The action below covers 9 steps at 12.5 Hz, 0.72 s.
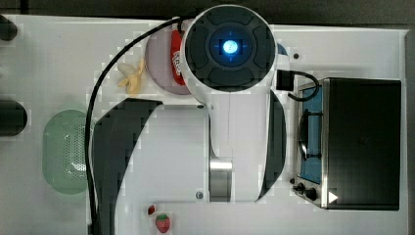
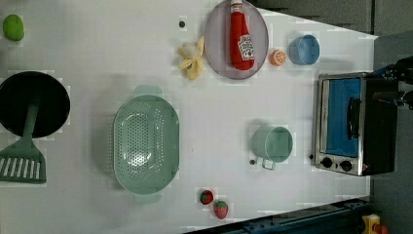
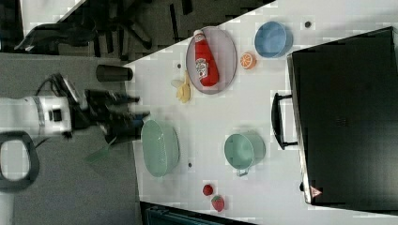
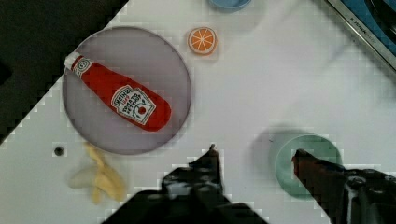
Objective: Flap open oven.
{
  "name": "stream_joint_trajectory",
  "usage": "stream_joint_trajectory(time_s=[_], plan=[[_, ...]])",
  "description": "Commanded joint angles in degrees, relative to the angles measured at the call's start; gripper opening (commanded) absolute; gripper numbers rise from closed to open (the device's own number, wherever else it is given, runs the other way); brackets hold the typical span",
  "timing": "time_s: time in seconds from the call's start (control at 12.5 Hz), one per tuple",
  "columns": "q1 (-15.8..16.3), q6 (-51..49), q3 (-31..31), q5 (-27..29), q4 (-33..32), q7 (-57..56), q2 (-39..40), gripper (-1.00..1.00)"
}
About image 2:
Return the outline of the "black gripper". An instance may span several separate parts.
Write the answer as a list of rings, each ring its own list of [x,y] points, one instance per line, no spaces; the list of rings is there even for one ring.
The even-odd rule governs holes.
[[[403,58],[373,72],[375,78],[413,84],[413,57]]]

